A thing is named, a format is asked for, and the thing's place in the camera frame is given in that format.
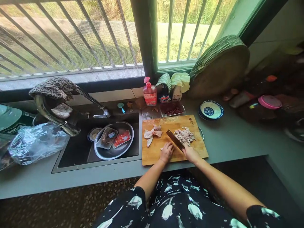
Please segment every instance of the towel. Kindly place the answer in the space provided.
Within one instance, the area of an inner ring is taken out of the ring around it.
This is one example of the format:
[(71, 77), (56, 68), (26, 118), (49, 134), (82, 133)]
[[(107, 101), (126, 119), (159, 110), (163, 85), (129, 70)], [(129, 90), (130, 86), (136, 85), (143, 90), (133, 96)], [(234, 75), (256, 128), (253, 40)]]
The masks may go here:
[(76, 90), (76, 85), (69, 79), (53, 77), (32, 88), (29, 95), (33, 98), (36, 95), (45, 96), (46, 103), (54, 115), (61, 119), (67, 119), (73, 109), (65, 102), (73, 99), (73, 90)]
[(171, 77), (172, 89), (180, 86), (180, 92), (185, 93), (190, 88), (190, 76), (187, 73), (174, 73)]

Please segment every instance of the floral dress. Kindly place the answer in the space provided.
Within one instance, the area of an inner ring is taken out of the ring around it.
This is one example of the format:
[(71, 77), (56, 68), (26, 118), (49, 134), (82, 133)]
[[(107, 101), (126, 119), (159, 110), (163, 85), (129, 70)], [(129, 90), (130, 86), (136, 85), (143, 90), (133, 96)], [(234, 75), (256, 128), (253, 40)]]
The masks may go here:
[[(144, 190), (134, 187), (112, 200), (93, 228), (246, 228), (211, 198), (191, 176), (160, 178), (149, 209)], [(247, 217), (252, 228), (288, 227), (283, 217), (258, 205), (247, 209)]]

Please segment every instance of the meat slice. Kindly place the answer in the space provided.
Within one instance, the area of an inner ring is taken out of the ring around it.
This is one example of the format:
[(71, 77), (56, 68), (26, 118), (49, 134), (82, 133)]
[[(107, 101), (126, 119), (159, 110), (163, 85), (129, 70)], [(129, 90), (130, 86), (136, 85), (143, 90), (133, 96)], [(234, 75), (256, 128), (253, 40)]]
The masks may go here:
[(155, 130), (153, 131), (153, 135), (156, 135), (157, 137), (160, 138), (162, 136), (162, 131)]
[(161, 127), (161, 125), (155, 125), (155, 124), (153, 124), (153, 126), (154, 126), (154, 130), (161, 130), (162, 129), (162, 127)]
[(152, 140), (153, 140), (153, 137), (151, 137), (147, 140), (147, 147), (149, 147), (151, 145)]
[(190, 143), (195, 140), (194, 134), (189, 130), (188, 127), (182, 127), (184, 130), (176, 130), (174, 132), (174, 135), (177, 137), (177, 139), (181, 143), (186, 143), (188, 146), (190, 146)]
[(150, 139), (151, 137), (153, 137), (153, 131), (145, 130), (145, 134), (143, 135), (143, 137), (145, 139)]

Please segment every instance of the cleaver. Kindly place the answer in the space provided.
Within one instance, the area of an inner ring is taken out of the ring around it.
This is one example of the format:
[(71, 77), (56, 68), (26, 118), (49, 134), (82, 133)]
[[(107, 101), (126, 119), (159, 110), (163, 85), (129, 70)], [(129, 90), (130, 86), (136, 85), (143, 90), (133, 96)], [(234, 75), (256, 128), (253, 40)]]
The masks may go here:
[(177, 139), (177, 137), (170, 131), (167, 130), (167, 135), (169, 138), (174, 142), (174, 144), (182, 151), (182, 149), (185, 149), (184, 145)]

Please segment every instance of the plastic wrap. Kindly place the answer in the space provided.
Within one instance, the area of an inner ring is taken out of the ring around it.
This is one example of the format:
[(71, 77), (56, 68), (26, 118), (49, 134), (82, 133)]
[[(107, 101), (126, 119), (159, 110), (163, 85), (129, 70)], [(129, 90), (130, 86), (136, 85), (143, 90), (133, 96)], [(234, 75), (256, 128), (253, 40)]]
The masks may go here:
[(8, 150), (14, 161), (29, 165), (62, 150), (68, 135), (55, 123), (21, 127)]

